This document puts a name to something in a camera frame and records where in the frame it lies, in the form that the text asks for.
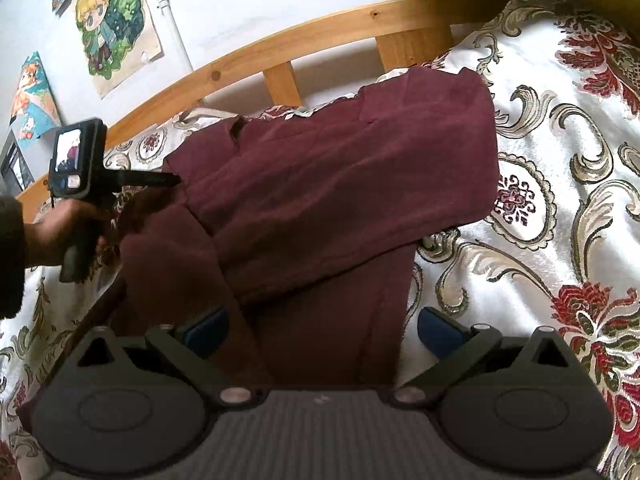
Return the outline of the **dark left sleeve forearm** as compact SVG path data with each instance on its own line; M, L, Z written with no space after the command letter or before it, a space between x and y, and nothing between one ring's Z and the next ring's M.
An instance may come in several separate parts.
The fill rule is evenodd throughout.
M14 197L1 197L1 319L20 312L25 281L26 238L22 205Z

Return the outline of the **person's left hand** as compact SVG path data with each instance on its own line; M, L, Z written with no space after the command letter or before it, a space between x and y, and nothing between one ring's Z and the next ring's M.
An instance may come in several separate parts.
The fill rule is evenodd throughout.
M41 221L25 223L25 266L60 266L66 249L93 242L96 254L110 244L112 213L81 200L61 200Z

